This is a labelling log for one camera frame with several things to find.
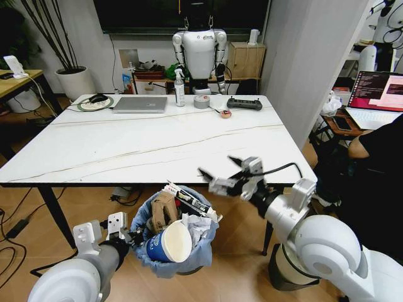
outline white bottle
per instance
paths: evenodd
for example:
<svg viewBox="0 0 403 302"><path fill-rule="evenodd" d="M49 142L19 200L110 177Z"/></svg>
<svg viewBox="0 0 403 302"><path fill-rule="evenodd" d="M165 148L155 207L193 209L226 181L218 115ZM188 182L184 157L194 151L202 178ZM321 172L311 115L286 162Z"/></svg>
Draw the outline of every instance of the white bottle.
<svg viewBox="0 0 403 302"><path fill-rule="evenodd" d="M175 69L176 80L175 80L175 95L176 95L176 105L183 107L184 102L184 83L181 76L184 77L182 69Z"/></svg>

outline black table leg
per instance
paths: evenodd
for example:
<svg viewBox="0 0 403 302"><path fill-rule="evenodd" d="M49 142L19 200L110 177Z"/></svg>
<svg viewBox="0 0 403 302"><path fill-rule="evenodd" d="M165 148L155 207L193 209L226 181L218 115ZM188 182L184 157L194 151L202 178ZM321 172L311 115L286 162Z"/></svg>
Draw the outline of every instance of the black table leg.
<svg viewBox="0 0 403 302"><path fill-rule="evenodd" d="M60 231L62 231L64 238L67 240L72 249L76 248L76 244L74 242L74 237L71 233L69 224L63 214L62 208L60 207L59 202L56 199L56 196L50 186L38 186L38 190L42 195L44 202L46 203L50 214L55 220L57 226Z"/></svg>
<svg viewBox="0 0 403 302"><path fill-rule="evenodd" d="M262 255L267 256L267 249L269 248L269 243L271 239L271 235L273 234L273 226L270 222L266 223L266 233L264 234L264 245Z"/></svg>
<svg viewBox="0 0 403 302"><path fill-rule="evenodd" d="M0 153L6 160L10 160L15 155L13 149L6 142L0 143Z"/></svg>
<svg viewBox="0 0 403 302"><path fill-rule="evenodd" d="M53 107L53 110L59 115L63 111L62 107L60 107L59 102L56 99L55 94L52 91L52 88L50 88L48 81L46 81L46 78L43 74L38 76L35 79L39 85L42 87L43 91L45 92L45 95L47 99L50 101L50 104Z"/></svg>

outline laptop keyboard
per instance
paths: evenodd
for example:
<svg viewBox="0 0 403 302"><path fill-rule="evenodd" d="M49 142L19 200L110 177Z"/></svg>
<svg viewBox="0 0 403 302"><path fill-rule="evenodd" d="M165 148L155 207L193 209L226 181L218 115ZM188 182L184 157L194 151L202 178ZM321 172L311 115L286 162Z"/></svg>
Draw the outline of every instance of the laptop keyboard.
<svg viewBox="0 0 403 302"><path fill-rule="evenodd" d="M351 114L354 119L360 121L382 121L384 123L391 123L397 117L395 114L381 113L379 111L354 111L354 113Z"/></svg>

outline silver laptop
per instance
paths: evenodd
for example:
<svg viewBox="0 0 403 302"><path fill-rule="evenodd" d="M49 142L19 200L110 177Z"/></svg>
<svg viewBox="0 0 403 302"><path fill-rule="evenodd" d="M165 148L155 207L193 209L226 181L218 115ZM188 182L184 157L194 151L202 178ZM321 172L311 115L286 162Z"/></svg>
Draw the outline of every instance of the silver laptop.
<svg viewBox="0 0 403 302"><path fill-rule="evenodd" d="M113 108L114 113L163 113L166 96L129 96L122 97Z"/></svg>
<svg viewBox="0 0 403 302"><path fill-rule="evenodd" d="M360 71L346 111L361 129L393 122L403 112L403 75Z"/></svg>

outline blue paper cup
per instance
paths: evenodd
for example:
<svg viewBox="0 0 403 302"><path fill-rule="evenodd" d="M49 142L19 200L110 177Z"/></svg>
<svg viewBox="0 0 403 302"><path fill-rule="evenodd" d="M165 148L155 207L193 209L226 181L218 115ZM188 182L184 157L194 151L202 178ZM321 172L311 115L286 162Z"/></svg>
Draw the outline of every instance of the blue paper cup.
<svg viewBox="0 0 403 302"><path fill-rule="evenodd" d="M177 220L162 233L150 238L147 255L152 260L162 262L183 262L191 252L191 236L186 226Z"/></svg>

